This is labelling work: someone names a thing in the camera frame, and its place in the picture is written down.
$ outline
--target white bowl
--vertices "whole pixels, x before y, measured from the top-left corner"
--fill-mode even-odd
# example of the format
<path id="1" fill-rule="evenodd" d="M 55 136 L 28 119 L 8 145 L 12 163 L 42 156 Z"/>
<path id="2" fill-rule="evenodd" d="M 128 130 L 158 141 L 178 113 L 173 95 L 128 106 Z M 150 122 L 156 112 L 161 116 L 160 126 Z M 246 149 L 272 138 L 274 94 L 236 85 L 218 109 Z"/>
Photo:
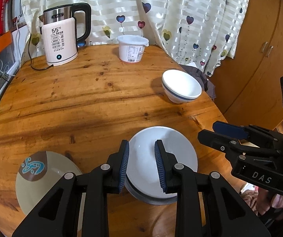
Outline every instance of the white bowl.
<path id="1" fill-rule="evenodd" d="M 166 152 L 173 153 L 179 163 L 190 167 L 195 172 L 197 171 L 196 152 L 189 140 L 172 128 L 154 126 L 143 129 L 129 141 L 126 175 L 131 185 L 141 194 L 145 194 L 150 199 L 154 198 L 155 201 L 158 201 L 158 199 L 171 200 L 177 194 L 165 194 L 160 187 L 154 153 L 155 141 L 158 139 L 163 141 Z M 134 197 L 141 199 L 131 191 L 132 188 L 127 181 L 125 186 Z"/>
<path id="2" fill-rule="evenodd" d="M 162 87 L 168 98 L 174 103 L 193 101 L 202 93 L 202 88 L 194 77 L 176 69 L 163 73 Z"/>

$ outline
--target electric kettle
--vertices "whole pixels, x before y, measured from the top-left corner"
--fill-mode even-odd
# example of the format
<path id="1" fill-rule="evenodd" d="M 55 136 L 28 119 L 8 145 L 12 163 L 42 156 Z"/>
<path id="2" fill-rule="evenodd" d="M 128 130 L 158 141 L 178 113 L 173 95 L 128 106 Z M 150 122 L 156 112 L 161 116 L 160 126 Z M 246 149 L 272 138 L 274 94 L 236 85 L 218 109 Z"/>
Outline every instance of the electric kettle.
<path id="1" fill-rule="evenodd" d="M 85 33 L 77 38 L 75 11 L 84 11 Z M 91 32 L 91 7 L 87 3 L 74 3 L 47 9 L 39 17 L 46 61 L 49 66 L 59 66 L 78 56 L 77 43 L 84 42 Z"/>

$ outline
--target cabinet door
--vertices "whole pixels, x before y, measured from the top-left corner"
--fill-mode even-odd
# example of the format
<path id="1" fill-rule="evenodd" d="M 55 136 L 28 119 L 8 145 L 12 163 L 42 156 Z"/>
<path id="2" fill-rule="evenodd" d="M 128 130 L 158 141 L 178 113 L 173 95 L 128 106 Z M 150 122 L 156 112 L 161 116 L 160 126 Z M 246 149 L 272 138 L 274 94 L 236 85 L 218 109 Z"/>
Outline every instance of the cabinet door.
<path id="1" fill-rule="evenodd" d="M 260 65 L 264 56 L 261 47 L 265 42 L 270 43 L 279 8 L 280 0 L 249 0 L 235 58 L 223 60 L 211 77 L 215 104 L 222 113 L 232 105 Z"/>
<path id="2" fill-rule="evenodd" d="M 283 76 L 283 0 L 270 45 L 273 49 L 269 57 L 264 57 L 246 88 L 224 114 L 229 123 L 274 129 L 283 120 L 280 86 Z"/>

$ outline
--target striped curtain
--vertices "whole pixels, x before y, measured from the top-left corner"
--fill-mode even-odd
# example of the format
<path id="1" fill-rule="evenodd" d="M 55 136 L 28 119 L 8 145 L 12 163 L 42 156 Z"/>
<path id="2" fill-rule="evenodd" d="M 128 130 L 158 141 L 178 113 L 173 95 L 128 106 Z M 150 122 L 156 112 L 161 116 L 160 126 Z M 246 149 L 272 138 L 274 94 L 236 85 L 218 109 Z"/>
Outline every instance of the striped curtain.
<path id="1" fill-rule="evenodd" d="M 212 75 L 220 60 L 234 56 L 235 42 L 249 0 L 22 0 L 32 33 L 32 57 L 43 55 L 39 16 L 46 9 L 86 2 L 92 9 L 91 34 L 80 45 L 117 43 L 119 35 L 141 35 L 179 64 L 195 62 Z M 77 13 L 77 33 L 84 15 Z"/>

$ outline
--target wood grain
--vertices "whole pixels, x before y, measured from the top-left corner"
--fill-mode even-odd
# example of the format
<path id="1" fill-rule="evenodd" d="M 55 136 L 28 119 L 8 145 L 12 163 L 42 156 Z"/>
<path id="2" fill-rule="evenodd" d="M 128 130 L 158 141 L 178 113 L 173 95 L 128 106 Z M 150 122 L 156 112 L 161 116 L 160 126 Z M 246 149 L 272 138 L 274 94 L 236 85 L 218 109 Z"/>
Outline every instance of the wood grain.
<path id="1" fill-rule="evenodd" d="M 229 123 L 254 124 L 274 129 L 283 120 L 280 77 L 283 76 L 283 1 L 271 44 L 255 75 L 233 105 L 224 114 Z"/>
<path id="2" fill-rule="evenodd" d="M 276 126 L 276 130 L 279 132 L 279 133 L 282 133 L 283 134 L 283 120 L 280 124 L 278 124 Z"/>
<path id="3" fill-rule="evenodd" d="M 46 66 L 45 58 L 34 67 Z M 0 230 L 11 236 L 23 220 L 15 194 L 22 161 L 40 150 L 71 155 L 83 173 L 106 162 L 122 139 L 150 126 L 181 132 L 196 149 L 198 171 L 220 172 L 236 189 L 224 154 L 197 140 L 224 117 L 203 92 L 194 102 L 171 103 L 161 86 L 167 69 L 181 69 L 163 50 L 147 47 L 140 63 L 118 59 L 117 45 L 89 46 L 72 62 L 33 71 L 26 63 L 0 102 Z M 110 236 L 173 236 L 176 204 L 153 206 L 128 191 L 109 195 Z"/>
<path id="4" fill-rule="evenodd" d="M 259 67 L 264 57 L 261 47 L 272 39 L 279 9 L 280 0 L 249 0 L 235 58 L 225 58 L 211 77 L 221 113 L 233 104 Z"/>

